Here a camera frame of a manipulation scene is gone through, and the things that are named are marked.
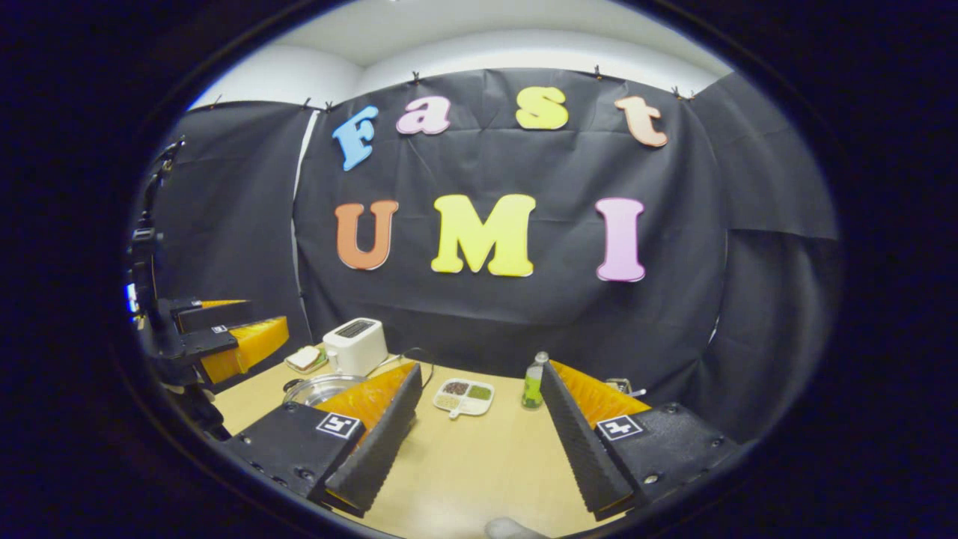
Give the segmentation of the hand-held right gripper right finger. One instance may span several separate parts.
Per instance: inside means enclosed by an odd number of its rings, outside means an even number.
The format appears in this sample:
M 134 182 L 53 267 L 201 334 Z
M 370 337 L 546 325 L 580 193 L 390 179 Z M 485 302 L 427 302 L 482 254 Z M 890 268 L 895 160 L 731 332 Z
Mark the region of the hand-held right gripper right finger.
M 599 521 L 678 499 L 740 452 L 688 407 L 647 405 L 560 362 L 545 362 L 540 391 L 586 511 Z

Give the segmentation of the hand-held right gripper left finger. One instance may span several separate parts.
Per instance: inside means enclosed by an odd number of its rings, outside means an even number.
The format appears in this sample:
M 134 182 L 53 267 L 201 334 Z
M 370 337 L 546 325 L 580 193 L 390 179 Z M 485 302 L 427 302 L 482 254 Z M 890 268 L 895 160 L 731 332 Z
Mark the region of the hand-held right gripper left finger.
M 287 400 L 220 445 L 298 497 L 363 517 L 416 418 L 423 388 L 421 366 L 407 362 L 322 403 Z

